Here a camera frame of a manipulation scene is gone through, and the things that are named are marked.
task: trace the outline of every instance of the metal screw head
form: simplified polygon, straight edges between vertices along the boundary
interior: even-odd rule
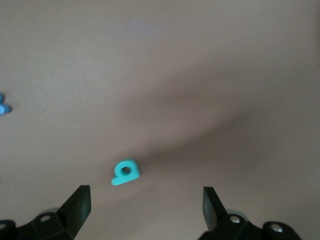
[[[230,217],[231,222],[233,222],[234,224],[239,224],[240,223],[240,218],[237,217],[236,215],[232,215]]]
[[[40,218],[40,222],[45,222],[48,221],[51,217],[49,215],[44,215],[43,217]]]
[[[282,229],[281,226],[279,226],[278,224],[271,224],[271,228],[273,231],[277,232],[277,233],[282,233],[284,230]]]

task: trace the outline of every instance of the black plastic bracket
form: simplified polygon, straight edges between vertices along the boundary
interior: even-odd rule
[[[57,212],[43,213],[20,227],[0,220],[0,240],[73,240],[90,212],[90,186],[82,185]]]

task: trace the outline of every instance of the blue plastic piece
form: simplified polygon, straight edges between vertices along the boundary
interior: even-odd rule
[[[114,186],[125,184],[129,181],[135,180],[140,177],[140,171],[138,164],[131,158],[120,161],[114,167],[114,178],[111,180],[111,184]]]
[[[2,104],[3,100],[4,100],[4,96],[0,93],[0,115],[9,113],[11,111],[10,106],[6,104]]]

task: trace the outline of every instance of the teal plastic piece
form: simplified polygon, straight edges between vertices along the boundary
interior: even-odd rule
[[[10,106],[2,104],[4,101],[4,96],[0,93],[0,115],[7,114],[11,111]]]
[[[111,184],[114,186],[125,184],[140,177],[140,171],[138,164],[131,158],[120,161],[114,167],[114,178],[111,180]]]

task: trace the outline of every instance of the turquoise toy block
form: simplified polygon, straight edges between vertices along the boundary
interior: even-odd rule
[[[7,114],[11,111],[10,106],[3,104],[4,96],[0,93],[0,115]]]
[[[120,161],[114,167],[114,178],[111,180],[111,184],[117,186],[135,180],[139,177],[140,171],[138,164],[135,160],[127,158]]]

